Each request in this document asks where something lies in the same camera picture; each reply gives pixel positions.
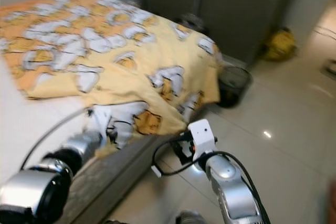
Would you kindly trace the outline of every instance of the cartoon print blanket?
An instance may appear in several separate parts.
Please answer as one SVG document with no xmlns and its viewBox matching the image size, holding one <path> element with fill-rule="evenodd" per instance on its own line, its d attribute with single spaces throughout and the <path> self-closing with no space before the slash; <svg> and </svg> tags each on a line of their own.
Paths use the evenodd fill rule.
<svg viewBox="0 0 336 224">
<path fill-rule="evenodd" d="M 183 130 L 219 98 L 208 37 L 118 0 L 39 0 L 0 9 L 0 53 L 30 99 L 80 95 L 116 144 Z"/>
</svg>

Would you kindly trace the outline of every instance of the black waste bin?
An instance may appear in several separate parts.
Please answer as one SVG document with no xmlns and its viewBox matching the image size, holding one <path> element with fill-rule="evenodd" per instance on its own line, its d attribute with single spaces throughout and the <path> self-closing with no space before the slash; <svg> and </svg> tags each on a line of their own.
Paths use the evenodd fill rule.
<svg viewBox="0 0 336 224">
<path fill-rule="evenodd" d="M 219 75 L 218 83 L 221 94 L 218 105 L 223 108 L 233 108 L 241 102 L 252 83 L 252 76 L 246 69 L 234 66 L 225 67 Z"/>
</svg>

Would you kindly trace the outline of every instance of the yellow plastic bag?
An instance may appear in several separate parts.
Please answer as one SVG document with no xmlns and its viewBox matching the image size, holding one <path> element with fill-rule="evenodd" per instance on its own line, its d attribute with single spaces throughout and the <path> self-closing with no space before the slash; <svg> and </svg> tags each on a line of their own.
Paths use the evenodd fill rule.
<svg viewBox="0 0 336 224">
<path fill-rule="evenodd" d="M 296 41 L 293 33 L 288 28 L 282 28 L 267 42 L 267 50 L 263 58 L 265 60 L 287 60 L 294 55 Z"/>
</svg>

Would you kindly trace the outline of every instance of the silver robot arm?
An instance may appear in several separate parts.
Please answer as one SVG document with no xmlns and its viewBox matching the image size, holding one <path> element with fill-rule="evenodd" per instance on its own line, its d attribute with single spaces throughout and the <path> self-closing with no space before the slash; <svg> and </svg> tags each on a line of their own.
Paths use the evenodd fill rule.
<svg viewBox="0 0 336 224">
<path fill-rule="evenodd" d="M 188 126 L 189 131 L 182 133 L 179 138 L 169 141 L 175 154 L 185 168 L 166 173 L 159 168 L 153 155 L 152 169 L 159 176 L 177 174 L 191 164 L 206 173 L 217 195 L 225 224 L 262 224 L 259 203 L 252 194 L 252 189 L 245 183 L 237 165 L 219 152 L 215 146 L 216 139 L 212 134 L 206 119 L 196 121 Z M 183 211 L 176 223 L 199 223 L 206 221 L 199 214 Z"/>
<path fill-rule="evenodd" d="M 76 134 L 0 189 L 1 224 L 50 224 L 62 215 L 73 177 L 100 147 L 98 131 Z"/>
<path fill-rule="evenodd" d="M 206 175 L 217 195 L 225 224 L 263 222 L 238 167 L 222 156 L 213 156 L 206 161 Z"/>
<path fill-rule="evenodd" d="M 188 126 L 193 138 L 193 160 L 217 151 L 215 137 L 206 119 Z M 223 156 L 212 156 L 196 168 L 205 171 L 218 197 L 225 224 L 262 223 L 256 201 L 241 177 L 240 169 Z"/>
</svg>

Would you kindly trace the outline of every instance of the tile floor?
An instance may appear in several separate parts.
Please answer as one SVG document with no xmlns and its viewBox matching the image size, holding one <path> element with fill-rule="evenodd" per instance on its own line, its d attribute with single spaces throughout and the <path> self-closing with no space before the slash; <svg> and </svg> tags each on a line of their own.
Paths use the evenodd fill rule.
<svg viewBox="0 0 336 224">
<path fill-rule="evenodd" d="M 319 25 L 336 31 L 336 7 Z M 313 33 L 299 56 L 260 62 L 239 107 L 210 105 L 201 115 L 218 136 L 218 149 L 249 170 L 273 224 L 326 223 L 327 188 L 336 175 L 336 81 L 320 71 L 328 58 L 336 59 L 336 40 Z M 179 166 L 172 152 L 160 162 L 167 170 Z M 223 223 L 210 183 L 192 168 L 160 179 L 149 171 L 110 219 L 171 224 L 182 209 Z"/>
</svg>

